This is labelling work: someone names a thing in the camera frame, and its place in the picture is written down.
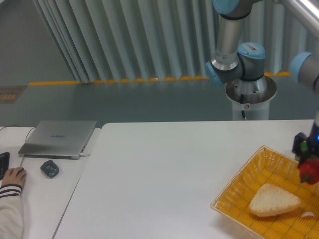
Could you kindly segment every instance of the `bread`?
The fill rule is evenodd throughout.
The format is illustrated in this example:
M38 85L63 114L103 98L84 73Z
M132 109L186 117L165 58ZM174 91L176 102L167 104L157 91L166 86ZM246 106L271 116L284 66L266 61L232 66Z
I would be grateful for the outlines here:
M300 198L294 194L272 184L264 184L251 200L249 209L259 217L268 217L290 212L300 204Z

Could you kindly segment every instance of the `desk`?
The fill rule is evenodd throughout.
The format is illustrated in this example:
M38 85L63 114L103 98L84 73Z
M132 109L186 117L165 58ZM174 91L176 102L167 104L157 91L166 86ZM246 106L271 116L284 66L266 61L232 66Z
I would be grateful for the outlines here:
M312 123L106 124L55 239L249 238L210 204L262 145L293 157Z
M25 142L30 127L8 127L0 131L0 153L9 152L9 167L19 167L22 158L18 151ZM90 153L100 129L93 132L84 153ZM24 231L23 239L50 239L62 218L76 184L90 157L79 160L53 159L60 172L53 179L46 178L40 166L48 161L25 158L22 167L27 178L22 191Z

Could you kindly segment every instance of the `silver laptop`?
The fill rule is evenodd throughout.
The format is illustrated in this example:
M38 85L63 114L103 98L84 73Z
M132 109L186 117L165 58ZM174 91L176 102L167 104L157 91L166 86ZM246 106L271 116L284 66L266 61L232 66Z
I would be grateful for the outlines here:
M20 149L20 157L79 159L96 121L41 121Z

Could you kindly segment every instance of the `person's hand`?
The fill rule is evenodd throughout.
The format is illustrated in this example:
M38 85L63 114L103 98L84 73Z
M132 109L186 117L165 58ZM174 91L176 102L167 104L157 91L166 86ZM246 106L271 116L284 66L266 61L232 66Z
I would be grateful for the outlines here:
M16 184L23 187L25 178L26 170L24 168L10 168L5 172L1 186Z

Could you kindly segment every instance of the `woven basket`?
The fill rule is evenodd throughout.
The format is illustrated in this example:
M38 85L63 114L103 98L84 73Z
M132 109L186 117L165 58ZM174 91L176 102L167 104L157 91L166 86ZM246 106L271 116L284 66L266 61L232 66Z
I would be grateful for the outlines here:
M319 186L299 182L298 163L262 146L233 177L211 207L250 232L267 239L319 238ZM284 188L298 196L300 208L273 217L253 215L248 206L265 183ZM304 217L313 212L315 217Z

